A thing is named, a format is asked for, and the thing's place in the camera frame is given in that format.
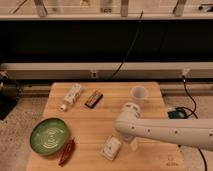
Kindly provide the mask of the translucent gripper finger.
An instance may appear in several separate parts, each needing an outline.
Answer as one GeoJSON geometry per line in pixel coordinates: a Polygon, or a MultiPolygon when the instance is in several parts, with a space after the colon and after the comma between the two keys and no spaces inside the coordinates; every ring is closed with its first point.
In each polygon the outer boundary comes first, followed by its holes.
{"type": "Polygon", "coordinates": [[[129,144],[130,148],[132,151],[136,151],[138,148],[138,140],[136,138],[134,138],[130,144],[129,144]]]}

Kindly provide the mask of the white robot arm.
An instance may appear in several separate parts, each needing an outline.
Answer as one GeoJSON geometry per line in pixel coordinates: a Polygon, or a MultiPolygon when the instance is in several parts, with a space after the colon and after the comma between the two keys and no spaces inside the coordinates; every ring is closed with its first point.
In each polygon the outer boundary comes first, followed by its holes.
{"type": "Polygon", "coordinates": [[[115,129],[126,142],[135,137],[213,151],[213,119],[145,119],[140,107],[125,103],[115,129]]]}

